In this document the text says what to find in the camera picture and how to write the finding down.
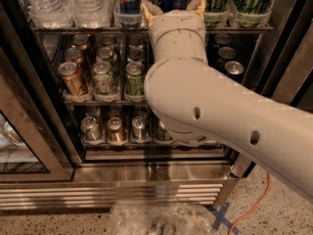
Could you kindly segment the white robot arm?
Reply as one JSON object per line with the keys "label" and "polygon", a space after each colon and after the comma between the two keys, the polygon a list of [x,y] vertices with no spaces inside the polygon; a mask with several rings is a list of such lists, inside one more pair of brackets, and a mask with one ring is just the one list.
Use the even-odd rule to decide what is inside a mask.
{"label": "white robot arm", "polygon": [[204,0],[189,11],[141,3],[155,56],[144,83],[148,105],[177,142],[209,140],[240,152],[313,202],[313,117],[263,97],[209,66]]}

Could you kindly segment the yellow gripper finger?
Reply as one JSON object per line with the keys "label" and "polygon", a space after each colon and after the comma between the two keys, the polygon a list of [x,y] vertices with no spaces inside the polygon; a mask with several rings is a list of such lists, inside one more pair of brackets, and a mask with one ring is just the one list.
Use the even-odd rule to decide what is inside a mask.
{"label": "yellow gripper finger", "polygon": [[163,15],[163,10],[148,0],[142,0],[141,8],[147,27],[151,27]]}
{"label": "yellow gripper finger", "polygon": [[188,6],[189,12],[197,14],[201,19],[204,18],[205,0],[192,0]]}

